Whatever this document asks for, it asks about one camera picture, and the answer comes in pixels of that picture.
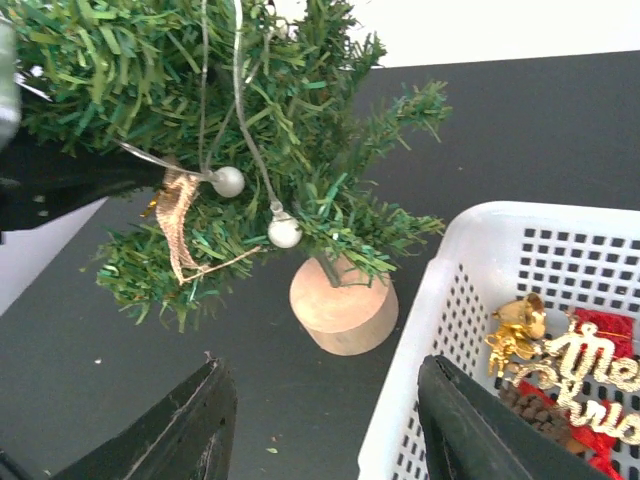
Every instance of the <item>wooden tree base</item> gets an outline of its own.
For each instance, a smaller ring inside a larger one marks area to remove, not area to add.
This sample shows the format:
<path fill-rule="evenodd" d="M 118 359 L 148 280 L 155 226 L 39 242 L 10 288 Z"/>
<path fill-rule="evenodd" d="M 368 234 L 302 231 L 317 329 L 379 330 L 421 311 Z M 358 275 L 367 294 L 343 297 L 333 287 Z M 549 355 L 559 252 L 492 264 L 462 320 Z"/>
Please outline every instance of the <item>wooden tree base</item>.
<path fill-rule="evenodd" d="M 334 288 L 315 258 L 307 260 L 291 282 L 291 308 L 309 335 L 335 355 L 359 355 L 380 345 L 398 320 L 398 297 L 387 276 L 384 283 L 336 262 L 345 286 Z"/>

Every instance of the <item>dark table surface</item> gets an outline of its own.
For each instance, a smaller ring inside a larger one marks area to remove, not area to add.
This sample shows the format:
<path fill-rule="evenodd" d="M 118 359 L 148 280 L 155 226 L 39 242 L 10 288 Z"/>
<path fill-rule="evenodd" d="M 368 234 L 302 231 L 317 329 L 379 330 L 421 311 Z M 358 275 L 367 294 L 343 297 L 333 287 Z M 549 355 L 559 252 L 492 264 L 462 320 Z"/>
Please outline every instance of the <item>dark table surface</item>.
<path fill-rule="evenodd" d="M 358 110 L 429 78 L 449 82 L 454 116 L 442 144 L 408 135 L 412 151 L 372 169 L 383 199 L 446 220 L 491 200 L 638 209 L 640 53 L 379 70 Z M 0 319 L 0 444 L 55 473 L 211 351 L 231 362 L 238 388 L 231 480 L 356 478 L 401 327 L 359 357 L 320 351 L 288 303 L 296 254 L 257 268 L 199 332 L 167 331 L 153 315 L 134 327 L 95 286 L 95 268 L 79 269 L 106 240 L 104 227 L 136 222 L 149 196 L 109 201 Z M 436 247 L 400 262 L 402 322 Z"/>

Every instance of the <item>white background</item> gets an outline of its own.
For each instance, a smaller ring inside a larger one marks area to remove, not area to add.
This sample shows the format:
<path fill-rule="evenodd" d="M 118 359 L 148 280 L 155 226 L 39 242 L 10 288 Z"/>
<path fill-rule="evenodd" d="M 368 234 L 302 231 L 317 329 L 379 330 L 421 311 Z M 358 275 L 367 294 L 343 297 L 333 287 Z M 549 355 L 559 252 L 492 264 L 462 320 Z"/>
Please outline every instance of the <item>white background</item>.
<path fill-rule="evenodd" d="M 300 15 L 300 0 L 275 0 Z M 353 0 L 363 24 L 388 50 L 384 67 L 435 65 L 640 50 L 638 0 Z M 0 246 L 0 315 L 103 201 L 44 227 L 6 235 Z"/>

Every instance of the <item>perforated basket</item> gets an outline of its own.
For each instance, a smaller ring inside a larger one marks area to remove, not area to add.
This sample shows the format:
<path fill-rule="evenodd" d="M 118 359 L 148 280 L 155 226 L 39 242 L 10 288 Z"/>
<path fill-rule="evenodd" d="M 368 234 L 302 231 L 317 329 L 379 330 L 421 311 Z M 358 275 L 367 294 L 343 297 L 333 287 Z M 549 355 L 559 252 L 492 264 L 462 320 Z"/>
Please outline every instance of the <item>perforated basket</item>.
<path fill-rule="evenodd" d="M 493 202 L 459 215 L 424 274 L 375 408 L 359 480 L 427 480 L 416 411 L 418 370 L 444 354 L 486 389 L 491 312 L 528 292 L 543 296 L 548 332 L 566 331 L 569 306 L 640 316 L 640 212 Z M 638 338 L 638 322 L 634 338 Z M 634 341 L 634 350 L 640 352 Z M 640 411 L 640 397 L 587 381 L 584 399 Z M 613 465 L 638 480 L 637 446 L 618 444 Z"/>

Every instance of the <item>gold mesh ribbon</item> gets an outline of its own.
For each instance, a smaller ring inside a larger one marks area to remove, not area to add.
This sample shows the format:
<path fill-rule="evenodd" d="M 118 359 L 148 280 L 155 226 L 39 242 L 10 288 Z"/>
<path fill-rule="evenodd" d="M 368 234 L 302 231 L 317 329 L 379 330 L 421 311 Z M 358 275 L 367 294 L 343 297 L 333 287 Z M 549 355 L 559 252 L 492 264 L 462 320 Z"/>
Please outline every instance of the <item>gold mesh ribbon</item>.
<path fill-rule="evenodd" d="M 175 162 L 175 159 L 167 160 L 172 163 Z M 193 260 L 184 240 L 184 220 L 189 211 L 189 207 L 191 207 L 191 203 L 196 197 L 200 181 L 201 179 L 197 175 L 167 169 L 164 176 L 163 189 L 160 191 L 156 202 L 158 224 L 167 238 L 171 268 L 180 285 L 195 280 L 207 273 L 228 267 L 262 249 L 259 246 L 255 247 L 228 262 L 215 266 L 198 265 Z M 185 278 L 183 274 L 185 268 L 198 270 L 198 273 Z"/>

